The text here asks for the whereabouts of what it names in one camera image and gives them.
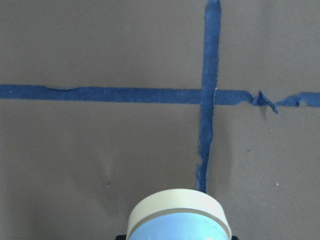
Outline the blue tape line near bell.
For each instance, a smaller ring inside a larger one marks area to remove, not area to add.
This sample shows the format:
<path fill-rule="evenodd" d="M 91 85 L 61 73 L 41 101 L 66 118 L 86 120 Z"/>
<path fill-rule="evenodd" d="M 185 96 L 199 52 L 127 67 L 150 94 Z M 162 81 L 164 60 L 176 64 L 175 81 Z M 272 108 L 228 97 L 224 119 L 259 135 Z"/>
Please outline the blue tape line near bell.
<path fill-rule="evenodd" d="M 115 102 L 144 104 L 189 104 L 211 107 L 213 105 L 236 106 L 249 103 L 252 106 L 269 106 L 275 113 L 278 107 L 313 108 L 320 106 L 319 92 L 301 92 L 280 101 L 270 100 L 263 92 L 252 95 L 245 90 L 219 89 L 170 89 L 84 86 L 72 89 L 58 89 L 42 85 L 2 84 L 1 99 Z"/>

